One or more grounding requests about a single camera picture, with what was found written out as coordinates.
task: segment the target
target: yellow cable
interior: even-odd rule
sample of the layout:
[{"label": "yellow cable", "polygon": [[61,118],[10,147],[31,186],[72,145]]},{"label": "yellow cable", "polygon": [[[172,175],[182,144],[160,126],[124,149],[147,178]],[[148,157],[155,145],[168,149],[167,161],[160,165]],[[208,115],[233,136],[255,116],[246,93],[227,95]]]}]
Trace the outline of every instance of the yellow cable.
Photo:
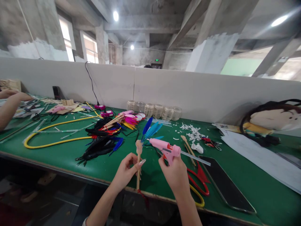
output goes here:
[{"label": "yellow cable", "polygon": [[[80,121],[80,120],[85,120],[85,119],[90,119],[90,118],[95,118],[95,117],[98,117],[98,116],[92,116],[92,117],[88,117],[88,118],[76,119],[76,120],[67,121],[67,122],[60,122],[60,123],[57,123],[57,124],[53,124],[53,125],[44,127],[44,128],[42,128],[42,129],[38,130],[38,132],[43,131],[43,130],[48,129],[48,128],[53,127],[53,126],[58,126],[58,125],[62,125],[62,124],[70,123],[70,122],[75,122],[75,121]],[[64,140],[64,141],[59,141],[59,142],[55,142],[55,143],[51,143],[51,144],[46,144],[46,145],[41,145],[41,146],[29,146],[29,145],[27,144],[28,141],[29,141],[33,136],[35,136],[36,134],[37,134],[37,133],[33,133],[31,136],[29,136],[29,137],[25,140],[24,146],[25,146],[26,148],[29,148],[29,149],[45,148],[45,147],[53,146],[53,145],[56,145],[56,144],[66,143],[66,142],[69,142],[69,141],[75,141],[75,140],[82,140],[82,139],[90,139],[90,138],[92,138],[92,137],[79,137],[79,138],[73,138],[73,139]]]},{"label": "yellow cable", "polygon": [[95,111],[94,108],[92,108],[92,109],[93,109],[93,111],[95,112],[95,114],[96,114],[97,116],[101,117],[99,114],[97,114],[97,112]]},{"label": "yellow cable", "polygon": [[200,193],[198,193],[198,191],[197,191],[194,187],[192,187],[191,184],[190,184],[189,186],[190,186],[190,189],[193,190],[193,192],[194,192],[194,193],[200,198],[200,200],[201,200],[201,203],[195,202],[195,205],[196,205],[197,207],[203,208],[203,207],[205,206],[205,202],[204,202],[203,197],[200,195]]}]

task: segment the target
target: hand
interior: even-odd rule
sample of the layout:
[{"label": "hand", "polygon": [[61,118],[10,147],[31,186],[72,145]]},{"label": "hand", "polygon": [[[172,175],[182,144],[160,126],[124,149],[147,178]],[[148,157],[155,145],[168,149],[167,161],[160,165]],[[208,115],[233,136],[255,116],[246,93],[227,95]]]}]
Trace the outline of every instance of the hand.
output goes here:
[{"label": "hand", "polygon": [[117,173],[110,185],[117,193],[127,186],[134,174],[142,167],[146,159],[138,162],[138,156],[134,153],[128,154],[120,163]]},{"label": "hand", "polygon": [[180,194],[190,194],[187,167],[181,156],[173,158],[172,166],[166,166],[163,156],[159,159],[162,172],[175,196]]},{"label": "hand", "polygon": [[15,95],[12,95],[13,98],[17,98],[19,101],[30,101],[33,100],[33,98],[26,93],[16,93]]},{"label": "hand", "polygon": [[6,99],[16,93],[18,93],[18,91],[12,89],[3,90],[0,92],[0,99]]}]

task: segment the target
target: ceiling light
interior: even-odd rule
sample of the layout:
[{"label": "ceiling light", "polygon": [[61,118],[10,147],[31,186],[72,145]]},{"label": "ceiling light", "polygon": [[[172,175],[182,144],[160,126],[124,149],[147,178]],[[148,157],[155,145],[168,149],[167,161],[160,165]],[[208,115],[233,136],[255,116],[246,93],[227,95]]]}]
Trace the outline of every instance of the ceiling light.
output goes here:
[{"label": "ceiling light", "polygon": [[275,20],[275,21],[272,23],[271,26],[272,26],[272,27],[275,27],[275,26],[277,26],[277,25],[283,23],[287,18],[288,18],[287,15],[285,15],[285,16],[283,16],[283,17],[280,17],[280,18],[278,18],[277,20]]},{"label": "ceiling light", "polygon": [[114,18],[115,21],[119,20],[119,15],[116,11],[113,12],[113,18]]}]

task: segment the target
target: clear jar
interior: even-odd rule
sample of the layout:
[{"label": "clear jar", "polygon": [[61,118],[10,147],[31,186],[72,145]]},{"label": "clear jar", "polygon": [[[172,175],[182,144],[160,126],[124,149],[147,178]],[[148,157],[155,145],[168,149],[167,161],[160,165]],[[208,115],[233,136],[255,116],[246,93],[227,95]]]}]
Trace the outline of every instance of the clear jar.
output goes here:
[{"label": "clear jar", "polygon": [[172,120],[173,121],[177,121],[181,118],[182,116],[182,108],[179,107],[173,107],[173,116],[172,116]]},{"label": "clear jar", "polygon": [[170,121],[173,116],[173,107],[164,107],[163,113],[162,113],[162,119]]},{"label": "clear jar", "polygon": [[144,114],[146,117],[151,117],[154,113],[154,105],[153,104],[146,104],[144,107]]},{"label": "clear jar", "polygon": [[136,101],[129,100],[126,105],[126,110],[135,111],[135,108],[136,108]]},{"label": "clear jar", "polygon": [[154,118],[160,118],[163,112],[163,105],[155,105],[154,106],[154,113],[153,117]]},{"label": "clear jar", "polygon": [[137,102],[136,111],[144,113],[144,102]]}]

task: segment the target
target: fingernail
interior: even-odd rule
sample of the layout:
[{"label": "fingernail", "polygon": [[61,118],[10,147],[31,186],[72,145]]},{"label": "fingernail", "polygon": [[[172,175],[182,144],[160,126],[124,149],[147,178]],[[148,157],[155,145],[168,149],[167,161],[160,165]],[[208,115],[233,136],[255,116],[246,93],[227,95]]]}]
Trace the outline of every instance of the fingernail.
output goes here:
[{"label": "fingernail", "polygon": [[139,166],[142,166],[145,163],[146,159],[143,159],[141,162],[139,162]]}]

